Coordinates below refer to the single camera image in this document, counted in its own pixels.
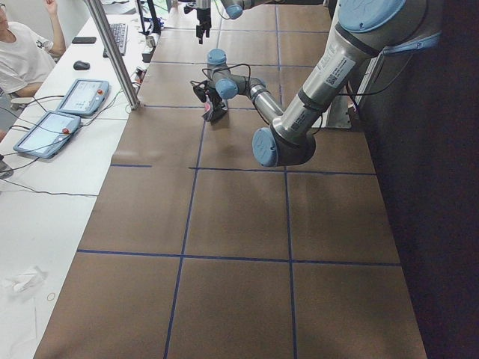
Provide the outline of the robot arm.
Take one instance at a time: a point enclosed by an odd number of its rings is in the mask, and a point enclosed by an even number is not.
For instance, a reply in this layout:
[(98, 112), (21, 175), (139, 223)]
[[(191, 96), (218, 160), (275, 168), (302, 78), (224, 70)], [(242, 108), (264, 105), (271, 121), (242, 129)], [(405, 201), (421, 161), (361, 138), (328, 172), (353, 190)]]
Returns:
[[(243, 12), (257, 7), (261, 4), (276, 4), (278, 1), (254, 1), (254, 0), (224, 0), (221, 1), (228, 19), (238, 19)], [(197, 0), (191, 2), (191, 8), (196, 11), (198, 24), (195, 26), (195, 34), (198, 43), (204, 42), (204, 37), (210, 37), (210, 29), (212, 27), (211, 20), (211, 1)]]
[(260, 79), (231, 73), (226, 54), (212, 49), (207, 55), (207, 77), (193, 91), (205, 104), (204, 119), (223, 116), (225, 102), (247, 96), (269, 125), (257, 130), (252, 150), (268, 168), (301, 165), (314, 154), (309, 132), (349, 77), (366, 60), (379, 54), (417, 52), (439, 42), (443, 1), (338, 1), (332, 36), (322, 58), (287, 108), (282, 108)]

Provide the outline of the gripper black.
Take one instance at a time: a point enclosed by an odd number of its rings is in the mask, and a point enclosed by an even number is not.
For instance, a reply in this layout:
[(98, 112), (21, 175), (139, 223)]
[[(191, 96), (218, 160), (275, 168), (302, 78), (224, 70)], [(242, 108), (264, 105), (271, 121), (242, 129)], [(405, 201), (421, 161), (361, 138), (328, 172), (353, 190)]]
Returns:
[(210, 85), (208, 80), (197, 82), (190, 81), (194, 94), (201, 102), (211, 102), (211, 111), (218, 114), (223, 111), (223, 99), (218, 95), (216, 89)]
[(198, 43), (203, 43), (204, 33), (205, 37), (210, 37), (210, 29), (211, 29), (211, 9), (208, 8), (197, 8), (197, 19), (198, 24), (196, 25), (195, 33), (196, 37), (198, 38)]

